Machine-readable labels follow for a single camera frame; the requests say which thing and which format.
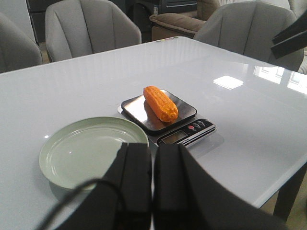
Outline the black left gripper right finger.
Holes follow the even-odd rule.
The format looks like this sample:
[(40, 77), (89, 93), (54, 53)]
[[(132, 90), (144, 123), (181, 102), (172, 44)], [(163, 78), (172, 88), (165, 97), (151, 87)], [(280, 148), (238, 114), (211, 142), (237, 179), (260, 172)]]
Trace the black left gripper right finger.
[(156, 230), (285, 230), (286, 224), (246, 203), (216, 180), (183, 145), (162, 144), (154, 163)]

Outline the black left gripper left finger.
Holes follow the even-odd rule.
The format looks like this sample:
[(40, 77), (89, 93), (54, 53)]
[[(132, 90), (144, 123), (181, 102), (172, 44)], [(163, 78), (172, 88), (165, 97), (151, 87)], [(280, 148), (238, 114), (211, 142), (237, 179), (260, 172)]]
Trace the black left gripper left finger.
[(123, 143), (102, 178), (69, 192), (38, 226), (45, 230), (62, 208), (84, 188), (95, 188), (58, 230), (148, 230), (151, 225), (152, 158), (144, 143)]

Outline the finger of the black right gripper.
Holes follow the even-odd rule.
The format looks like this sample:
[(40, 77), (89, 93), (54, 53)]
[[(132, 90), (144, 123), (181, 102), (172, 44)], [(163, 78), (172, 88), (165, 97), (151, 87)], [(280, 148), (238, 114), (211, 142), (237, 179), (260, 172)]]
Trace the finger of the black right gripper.
[(307, 46), (307, 12), (273, 39), (271, 51), (276, 59), (284, 57)]

